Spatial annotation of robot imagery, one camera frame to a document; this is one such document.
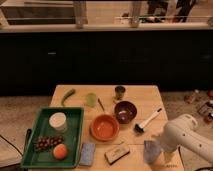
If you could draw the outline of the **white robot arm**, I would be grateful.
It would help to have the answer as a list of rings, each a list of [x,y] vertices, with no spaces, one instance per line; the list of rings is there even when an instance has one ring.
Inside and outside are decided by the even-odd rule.
[[[213,141],[195,132],[197,120],[189,114],[183,114],[168,121],[159,138],[165,152],[174,152],[183,146],[213,164]]]

